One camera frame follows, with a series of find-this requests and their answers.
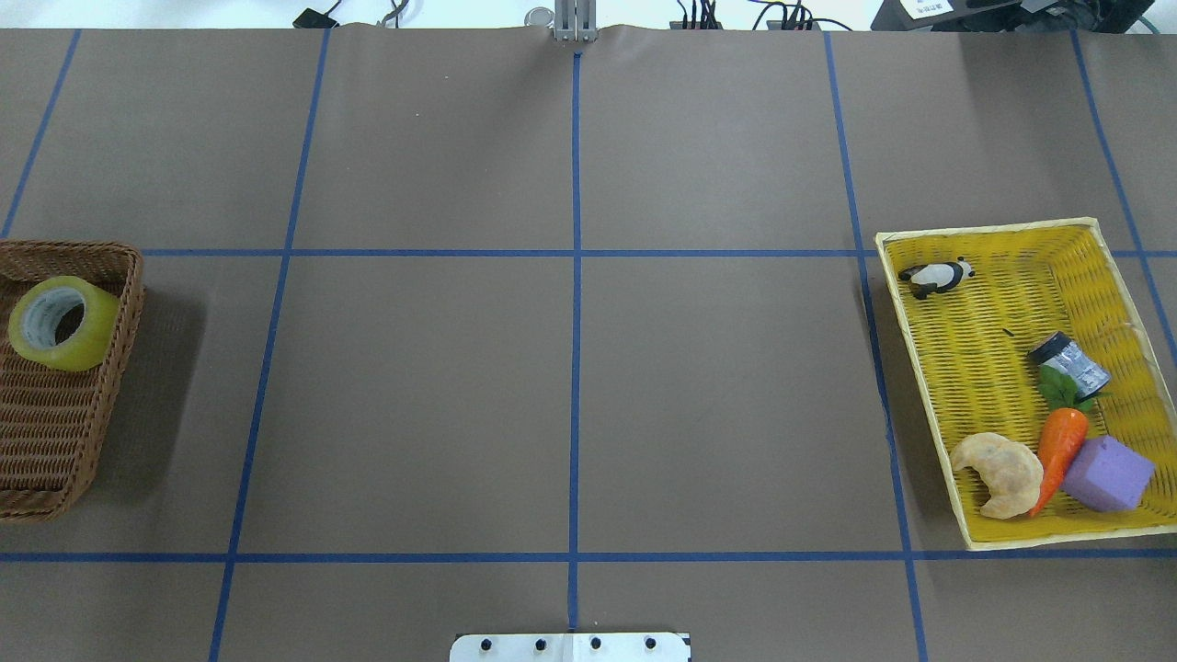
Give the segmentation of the toy croissant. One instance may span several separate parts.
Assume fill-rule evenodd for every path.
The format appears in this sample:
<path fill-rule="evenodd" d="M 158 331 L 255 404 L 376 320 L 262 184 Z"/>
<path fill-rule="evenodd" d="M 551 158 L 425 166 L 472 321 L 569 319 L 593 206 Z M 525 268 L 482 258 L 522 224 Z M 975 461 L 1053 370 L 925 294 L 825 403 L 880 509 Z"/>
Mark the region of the toy croissant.
<path fill-rule="evenodd" d="M 979 514 L 988 519 L 1013 519 L 1038 503 L 1043 464 L 1020 441 L 996 432 L 972 433 L 949 455 L 955 471 L 975 470 L 988 488 Z"/>

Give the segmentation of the small black device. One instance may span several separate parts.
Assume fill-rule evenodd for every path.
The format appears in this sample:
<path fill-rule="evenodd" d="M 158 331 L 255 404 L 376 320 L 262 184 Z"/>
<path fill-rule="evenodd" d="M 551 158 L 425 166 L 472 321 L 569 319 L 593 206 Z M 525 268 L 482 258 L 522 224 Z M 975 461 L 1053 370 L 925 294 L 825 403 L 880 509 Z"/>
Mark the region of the small black device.
<path fill-rule="evenodd" d="M 330 11 L 315 11 L 314 8 L 307 7 L 299 13 L 291 22 L 295 29 L 335 29 L 340 25 L 335 18 L 330 16 Z"/>

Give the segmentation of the brown wicker basket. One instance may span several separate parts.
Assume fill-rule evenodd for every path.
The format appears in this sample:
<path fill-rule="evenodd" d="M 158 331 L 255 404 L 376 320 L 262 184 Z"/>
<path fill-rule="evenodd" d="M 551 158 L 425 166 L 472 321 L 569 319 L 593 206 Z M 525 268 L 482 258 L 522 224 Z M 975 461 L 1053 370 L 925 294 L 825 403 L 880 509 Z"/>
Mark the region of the brown wicker basket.
<path fill-rule="evenodd" d="M 18 298 L 38 282 L 75 276 L 117 296 L 114 335 L 101 363 L 58 371 L 25 360 L 7 335 Z M 142 252 L 117 241 L 4 241 L 4 523 L 46 522 L 72 507 L 97 466 L 142 318 Z M 59 323 L 72 335 L 81 315 Z"/>

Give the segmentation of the toy carrot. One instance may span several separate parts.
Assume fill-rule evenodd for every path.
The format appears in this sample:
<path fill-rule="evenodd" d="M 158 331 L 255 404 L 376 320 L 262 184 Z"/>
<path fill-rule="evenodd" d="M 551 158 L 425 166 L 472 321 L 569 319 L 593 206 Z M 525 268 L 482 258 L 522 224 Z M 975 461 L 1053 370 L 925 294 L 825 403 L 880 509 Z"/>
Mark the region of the toy carrot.
<path fill-rule="evenodd" d="M 1089 413 L 1093 409 L 1093 397 L 1078 393 L 1076 380 L 1053 366 L 1039 366 L 1037 390 L 1048 405 L 1048 418 L 1042 425 L 1037 448 L 1044 474 L 1037 502 L 1028 511 L 1029 517 L 1037 516 L 1062 486 L 1068 469 L 1086 441 Z"/>

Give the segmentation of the black laptop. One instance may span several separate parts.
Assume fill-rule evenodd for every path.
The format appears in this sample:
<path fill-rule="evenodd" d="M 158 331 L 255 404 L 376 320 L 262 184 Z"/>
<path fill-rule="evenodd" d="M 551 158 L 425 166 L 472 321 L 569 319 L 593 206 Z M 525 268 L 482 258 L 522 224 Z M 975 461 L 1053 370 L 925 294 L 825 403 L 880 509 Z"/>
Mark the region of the black laptop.
<path fill-rule="evenodd" d="M 1124 34 L 1153 1 L 883 1 L 875 32 Z"/>

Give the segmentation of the yellow tape roll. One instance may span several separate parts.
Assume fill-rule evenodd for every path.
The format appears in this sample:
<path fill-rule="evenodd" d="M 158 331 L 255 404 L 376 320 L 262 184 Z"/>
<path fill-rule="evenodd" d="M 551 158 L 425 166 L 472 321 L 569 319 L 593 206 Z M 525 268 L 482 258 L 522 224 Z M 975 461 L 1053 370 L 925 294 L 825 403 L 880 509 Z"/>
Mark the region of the yellow tape roll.
<path fill-rule="evenodd" d="M 114 335 L 120 299 L 75 276 L 38 282 L 18 298 L 9 315 L 8 340 L 18 356 L 58 371 L 87 371 L 104 360 Z M 59 323 L 79 311 L 81 319 L 64 340 Z"/>

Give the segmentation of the purple foam block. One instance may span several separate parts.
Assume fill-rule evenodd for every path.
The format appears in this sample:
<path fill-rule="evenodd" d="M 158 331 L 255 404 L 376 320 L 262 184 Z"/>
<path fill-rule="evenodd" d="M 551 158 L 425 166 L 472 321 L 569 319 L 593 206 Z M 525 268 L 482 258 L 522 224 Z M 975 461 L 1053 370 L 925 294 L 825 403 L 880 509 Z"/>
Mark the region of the purple foam block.
<path fill-rule="evenodd" d="M 1139 507 L 1156 465 L 1113 436 L 1086 439 L 1072 461 L 1062 490 L 1097 512 L 1126 512 Z"/>

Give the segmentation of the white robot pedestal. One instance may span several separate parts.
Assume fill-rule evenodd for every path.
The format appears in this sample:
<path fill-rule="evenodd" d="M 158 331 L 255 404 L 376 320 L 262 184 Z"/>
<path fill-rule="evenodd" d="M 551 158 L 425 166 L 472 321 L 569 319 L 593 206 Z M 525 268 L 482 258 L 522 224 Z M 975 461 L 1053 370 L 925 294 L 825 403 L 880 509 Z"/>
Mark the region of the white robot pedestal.
<path fill-rule="evenodd" d="M 455 638 L 450 661 L 691 661 L 687 633 L 480 633 Z"/>

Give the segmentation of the panda toy figure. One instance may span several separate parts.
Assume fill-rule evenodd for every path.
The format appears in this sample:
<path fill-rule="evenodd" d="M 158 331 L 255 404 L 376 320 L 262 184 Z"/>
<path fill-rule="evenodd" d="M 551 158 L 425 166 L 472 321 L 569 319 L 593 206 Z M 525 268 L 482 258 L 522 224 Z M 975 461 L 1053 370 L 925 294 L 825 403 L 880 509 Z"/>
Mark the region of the panda toy figure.
<path fill-rule="evenodd" d="M 903 269 L 898 277 L 907 282 L 907 287 L 917 302 L 925 302 L 935 293 L 947 293 L 962 282 L 975 278 L 976 270 L 964 257 L 951 262 L 937 262 Z"/>

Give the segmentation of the yellow plastic basket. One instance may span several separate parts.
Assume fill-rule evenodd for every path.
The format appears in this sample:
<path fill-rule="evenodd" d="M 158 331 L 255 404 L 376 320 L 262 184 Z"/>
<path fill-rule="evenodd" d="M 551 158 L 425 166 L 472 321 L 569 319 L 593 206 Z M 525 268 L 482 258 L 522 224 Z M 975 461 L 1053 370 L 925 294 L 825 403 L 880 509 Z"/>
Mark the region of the yellow plastic basket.
<path fill-rule="evenodd" d="M 1079 217 L 879 232 L 875 246 L 970 552 L 1173 532 L 1173 400 L 1100 223 Z M 917 302 L 899 280 L 903 269 L 958 257 L 977 274 L 947 293 Z M 1048 405 L 1026 352 L 1056 331 L 1113 376 L 1093 402 L 1092 433 L 1122 441 L 1156 471 L 1128 512 L 1096 512 L 1060 494 L 1035 517 L 988 519 L 979 514 L 988 486 L 975 471 L 955 471 L 949 455 L 979 432 L 1037 445 Z"/>

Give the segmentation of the aluminium frame post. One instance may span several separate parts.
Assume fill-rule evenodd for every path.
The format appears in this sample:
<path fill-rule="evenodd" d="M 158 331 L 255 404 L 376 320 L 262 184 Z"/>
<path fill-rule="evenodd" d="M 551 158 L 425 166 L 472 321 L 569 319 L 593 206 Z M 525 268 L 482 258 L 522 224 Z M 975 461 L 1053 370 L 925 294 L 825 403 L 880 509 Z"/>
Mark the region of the aluminium frame post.
<path fill-rule="evenodd" d="M 598 4 L 596 0 L 556 0 L 552 34 L 556 41 L 590 44 L 597 40 Z"/>

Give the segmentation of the small dark can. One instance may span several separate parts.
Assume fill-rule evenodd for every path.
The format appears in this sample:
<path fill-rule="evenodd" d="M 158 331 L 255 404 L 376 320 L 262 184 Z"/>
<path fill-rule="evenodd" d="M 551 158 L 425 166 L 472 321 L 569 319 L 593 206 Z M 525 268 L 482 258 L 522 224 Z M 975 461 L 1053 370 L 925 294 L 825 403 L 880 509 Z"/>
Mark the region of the small dark can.
<path fill-rule="evenodd" d="M 1037 366 L 1046 366 L 1068 377 L 1073 384 L 1077 402 L 1089 400 L 1106 388 L 1113 376 L 1093 360 L 1071 336 L 1056 331 L 1048 335 L 1026 356 Z"/>

